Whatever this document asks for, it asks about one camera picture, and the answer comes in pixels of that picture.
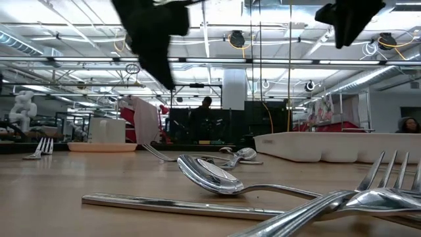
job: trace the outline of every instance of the wooden table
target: wooden table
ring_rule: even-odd
[[[180,154],[164,153],[170,157]],[[161,163],[146,151],[119,154],[56,152],[42,161],[23,161],[22,157],[0,156],[2,237],[227,236],[258,223],[82,205],[81,196],[91,192],[283,210],[305,202],[271,192],[218,197],[188,180],[176,163]],[[264,165],[240,165],[232,174],[245,185],[274,183],[326,193],[353,189],[368,171],[355,164],[292,163],[265,155],[258,158]],[[315,223],[299,236],[409,237],[421,236],[421,230],[372,217],[347,217]]]

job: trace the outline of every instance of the ceiling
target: ceiling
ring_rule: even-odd
[[[276,3],[276,0],[261,0],[263,14],[261,17],[255,8],[251,8],[252,17],[246,12],[242,0],[208,0],[205,7],[201,4],[189,8],[191,30],[187,36],[174,36],[170,45],[169,57],[176,58],[230,58],[230,59],[320,59],[320,60],[403,60],[396,50],[384,51],[369,45],[372,39],[377,40],[381,32],[390,32],[397,40],[399,52],[404,56],[411,49],[418,47],[421,30],[421,13],[419,11],[391,11],[393,7],[375,16],[350,47],[336,49],[334,32],[330,26],[314,21],[313,14],[326,0],[293,2],[292,21],[289,27],[289,6],[278,1],[276,8],[267,7],[264,3]],[[63,57],[135,57],[123,44],[125,31],[120,25],[111,1],[108,0],[51,0],[51,8],[45,6],[44,0],[2,0],[0,1],[0,23],[14,35],[33,45],[37,49],[53,48]],[[232,30],[241,30],[245,38],[246,49],[233,48],[227,38]],[[0,43],[1,56],[28,56]],[[85,64],[65,62],[61,68],[45,66],[41,63],[12,62],[1,66],[3,70],[16,72],[10,81],[55,82],[71,84],[87,82],[90,84],[112,84],[111,86],[88,87],[84,90],[75,87],[51,88],[56,92],[68,93],[100,93],[112,92],[122,94],[145,95],[150,103],[170,103],[169,97],[159,100],[156,95],[169,95],[169,92],[158,85],[144,71],[128,75],[125,66],[91,63],[91,69],[83,69]],[[236,65],[236,68],[246,70],[249,80],[249,97],[260,97],[260,82],[262,94],[267,96],[286,96],[288,94],[288,70],[285,66],[263,65],[259,63]],[[32,74],[21,73],[29,70]],[[177,84],[204,83],[219,85],[224,80],[224,71],[230,67],[224,63],[173,63],[173,75]],[[338,65],[331,67],[294,66],[290,73],[290,92],[292,96],[316,96],[328,91],[331,87],[364,71],[372,70],[365,66]],[[117,85],[139,82],[146,87],[125,87]],[[312,80],[316,85],[313,92],[306,92],[304,84]],[[189,88],[186,86],[179,92],[184,96],[183,103],[174,102],[179,106],[196,106],[201,100],[195,96],[215,96],[213,105],[219,105],[220,89]]]

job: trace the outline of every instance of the yellow cable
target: yellow cable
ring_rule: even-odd
[[[399,54],[399,56],[401,56],[401,58],[402,58],[403,60],[408,60],[408,59],[406,59],[406,58],[402,55],[402,53],[401,53],[401,52],[399,52],[399,50],[397,50],[397,48],[395,48],[395,50],[396,50],[397,54]]]
[[[254,39],[254,36],[252,36],[252,37],[251,37],[251,42],[252,42],[252,43],[250,43],[247,47],[236,47],[236,46],[232,45],[232,43],[231,43],[230,39],[231,39],[231,35],[228,35],[228,43],[229,43],[229,44],[231,45],[231,47],[233,47],[234,49],[241,49],[241,50],[243,50],[243,59],[244,59],[244,58],[245,58],[245,52],[244,52],[244,49],[248,49],[248,48],[252,45],[252,43],[253,43],[253,39]]]
[[[292,0],[289,2],[289,59],[288,59],[288,123],[287,123],[287,132],[289,132],[289,127],[291,126],[291,96],[289,91],[289,86],[291,84],[291,50],[292,50]]]
[[[114,41],[114,48],[118,51],[118,52],[122,52],[123,50],[124,50],[124,48],[125,48],[125,46],[126,46],[126,37],[127,37],[127,34],[124,34],[124,39],[123,39],[123,46],[121,47],[121,49],[119,49],[118,47],[117,47],[117,44],[116,44],[116,41]]]
[[[387,47],[394,47],[394,48],[406,46],[406,45],[408,45],[408,44],[412,43],[412,42],[415,40],[415,37],[412,37],[412,39],[411,39],[408,43],[403,43],[403,44],[400,44],[400,45],[388,45],[388,44],[386,44],[386,43],[381,42],[381,41],[380,41],[380,39],[381,39],[381,38],[382,38],[382,37],[379,37],[379,38],[377,39],[377,42],[379,42],[381,45],[384,45],[384,46],[387,46]]]
[[[266,108],[266,110],[268,111],[269,114],[269,120],[270,120],[270,128],[271,128],[271,132],[274,133],[274,123],[272,122],[272,115],[270,115],[270,111],[268,109],[268,107],[264,104],[264,102],[262,101],[263,106]]]

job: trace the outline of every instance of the white utensil tray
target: white utensil tray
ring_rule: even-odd
[[[419,134],[367,134],[350,132],[282,132],[255,137],[256,150],[296,162],[373,163],[386,151],[388,163],[398,150],[397,162],[410,152],[409,163],[421,158]]]

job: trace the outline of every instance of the woman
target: woman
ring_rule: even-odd
[[[398,123],[398,131],[396,133],[421,133],[420,131],[420,124],[412,117],[404,117],[399,119]]]

